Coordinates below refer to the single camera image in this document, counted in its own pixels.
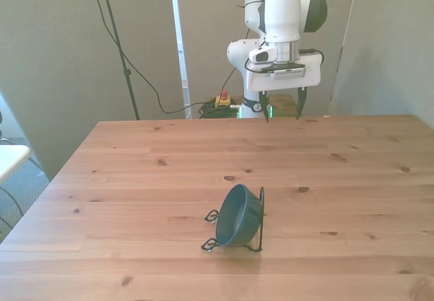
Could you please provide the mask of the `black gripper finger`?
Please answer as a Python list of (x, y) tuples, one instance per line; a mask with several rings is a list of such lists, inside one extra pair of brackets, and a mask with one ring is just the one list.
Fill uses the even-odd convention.
[(259, 92), (259, 102), (264, 114), (264, 118), (269, 122), (269, 95), (267, 91)]
[(302, 115), (302, 110), (304, 108), (305, 102), (307, 99), (307, 88), (299, 87), (298, 88), (298, 101), (296, 103), (296, 119), (299, 119)]

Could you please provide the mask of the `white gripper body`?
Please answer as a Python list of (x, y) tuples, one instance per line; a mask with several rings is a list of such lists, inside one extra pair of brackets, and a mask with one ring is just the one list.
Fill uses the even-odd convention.
[(246, 87), (251, 92), (312, 87), (321, 81), (321, 53), (302, 54), (287, 64), (248, 62)]

